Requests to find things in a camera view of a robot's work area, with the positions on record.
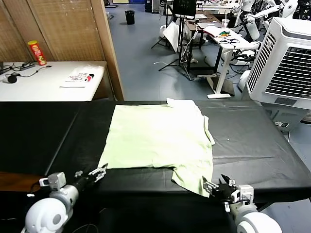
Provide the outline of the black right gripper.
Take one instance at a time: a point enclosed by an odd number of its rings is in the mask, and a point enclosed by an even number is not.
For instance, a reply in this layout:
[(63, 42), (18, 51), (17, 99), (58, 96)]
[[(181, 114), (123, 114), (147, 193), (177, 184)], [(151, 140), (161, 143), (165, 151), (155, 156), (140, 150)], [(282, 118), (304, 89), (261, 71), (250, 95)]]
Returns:
[(234, 198), (232, 197), (232, 194), (237, 190), (236, 181), (224, 174), (221, 174), (221, 177), (224, 180), (224, 183), (214, 184), (213, 182), (209, 182), (203, 176), (203, 188), (216, 200), (233, 203)]

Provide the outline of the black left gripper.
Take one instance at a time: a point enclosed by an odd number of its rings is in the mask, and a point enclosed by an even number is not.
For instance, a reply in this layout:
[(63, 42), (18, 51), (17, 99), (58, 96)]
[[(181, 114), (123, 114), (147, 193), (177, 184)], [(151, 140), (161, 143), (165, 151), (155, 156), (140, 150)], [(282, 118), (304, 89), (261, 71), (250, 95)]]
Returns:
[(108, 163), (104, 164), (102, 167), (98, 167), (93, 171), (89, 172), (89, 175), (93, 176), (81, 176), (78, 177), (73, 183), (74, 186), (79, 193), (83, 192), (86, 189), (89, 189), (94, 186), (95, 182), (98, 182), (102, 179), (106, 174), (106, 168)]

